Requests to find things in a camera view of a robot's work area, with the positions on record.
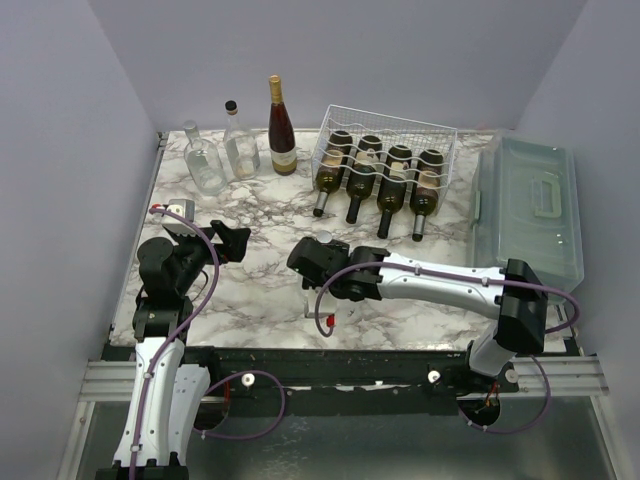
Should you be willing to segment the clear bottle dark cork stopper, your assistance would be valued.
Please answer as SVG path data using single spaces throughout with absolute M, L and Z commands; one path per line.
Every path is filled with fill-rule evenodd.
M 260 157 L 253 133 L 244 128 L 238 117 L 234 100 L 225 103 L 227 127 L 223 141 L 227 158 L 235 177 L 239 180 L 254 178 L 260 168 Z

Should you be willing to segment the clear bottle silver stopper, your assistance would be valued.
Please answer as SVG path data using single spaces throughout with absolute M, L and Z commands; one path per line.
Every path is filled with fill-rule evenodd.
M 316 239 L 322 244 L 329 244 L 332 241 L 332 235 L 328 231 L 321 230 L 317 233 Z M 319 290 L 319 287 L 309 287 L 306 290 L 306 303 L 304 307 L 305 318 L 314 317 L 315 304 Z M 329 291 L 327 291 L 320 302 L 319 316 L 324 318 L 335 314 L 337 308 L 338 300 L 334 298 Z
M 218 195 L 227 186 L 227 177 L 216 146 L 201 136 L 195 121 L 186 121 L 183 130 L 184 159 L 196 187 L 203 195 Z

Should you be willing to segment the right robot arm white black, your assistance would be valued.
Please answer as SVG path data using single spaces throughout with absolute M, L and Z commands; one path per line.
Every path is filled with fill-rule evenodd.
M 287 267 L 307 288 L 352 302 L 412 299 L 477 313 L 495 323 L 468 348 L 460 379 L 480 392 L 517 355 L 544 351 L 548 294 L 522 260 L 505 267 L 456 267 L 411 259 L 384 248 L 301 239 Z

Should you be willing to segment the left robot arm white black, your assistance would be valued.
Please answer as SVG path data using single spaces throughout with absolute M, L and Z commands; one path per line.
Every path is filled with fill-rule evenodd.
M 214 393 L 220 368 L 184 360 L 188 328 L 201 309 L 188 291 L 203 268 L 244 259 L 251 234 L 219 220 L 199 228 L 184 221 L 137 250 L 143 288 L 136 299 L 135 378 L 126 424 L 110 467 L 98 479 L 186 479 L 186 455 L 199 402 Z

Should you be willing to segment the red wine bottle gold cap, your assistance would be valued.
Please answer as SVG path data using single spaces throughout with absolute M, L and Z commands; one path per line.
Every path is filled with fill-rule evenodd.
M 297 168 L 294 130 L 284 104 L 279 75 L 269 77 L 271 107 L 268 140 L 272 166 L 282 176 L 292 174 Z

